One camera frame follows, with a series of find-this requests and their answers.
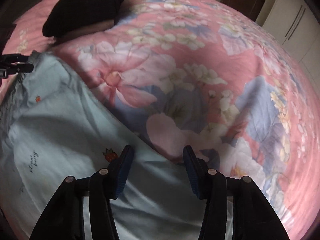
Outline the light blue strawberry pants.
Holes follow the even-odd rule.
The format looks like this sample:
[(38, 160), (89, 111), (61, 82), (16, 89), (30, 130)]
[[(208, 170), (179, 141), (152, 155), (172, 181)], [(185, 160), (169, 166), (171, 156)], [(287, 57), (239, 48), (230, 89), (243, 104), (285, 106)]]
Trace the light blue strawberry pants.
[(136, 150), (124, 192), (112, 204), (121, 239), (195, 239), (204, 202), (193, 194), (182, 150), (230, 175), (240, 139), (208, 123), (198, 89), (164, 94), (155, 82), (176, 72), (167, 55), (82, 53), (69, 66), (32, 52), (1, 104), (1, 207), (28, 239), (63, 178), (107, 165), (105, 148)]

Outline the black folded garment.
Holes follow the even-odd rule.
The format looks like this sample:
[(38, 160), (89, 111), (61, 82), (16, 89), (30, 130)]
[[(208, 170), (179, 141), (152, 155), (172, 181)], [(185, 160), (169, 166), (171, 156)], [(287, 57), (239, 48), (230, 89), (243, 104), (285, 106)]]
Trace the black folded garment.
[(114, 20), (124, 0), (59, 0), (42, 27), (45, 37), (60, 38), (67, 33)]

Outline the pink floral bed quilt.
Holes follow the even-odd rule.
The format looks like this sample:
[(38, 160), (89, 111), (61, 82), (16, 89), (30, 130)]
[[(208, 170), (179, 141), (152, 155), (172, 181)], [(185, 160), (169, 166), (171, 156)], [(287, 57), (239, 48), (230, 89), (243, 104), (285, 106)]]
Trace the pink floral bed quilt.
[(240, 139), (230, 175), (252, 178), (290, 239), (318, 225), (319, 98), (300, 65), (264, 29), (215, 0), (125, 0), (116, 25), (60, 45), (42, 34), (59, 0), (17, 21), (5, 54), (52, 53), (71, 66), (82, 53), (167, 54), (176, 72), (155, 85), (198, 89), (206, 122)]

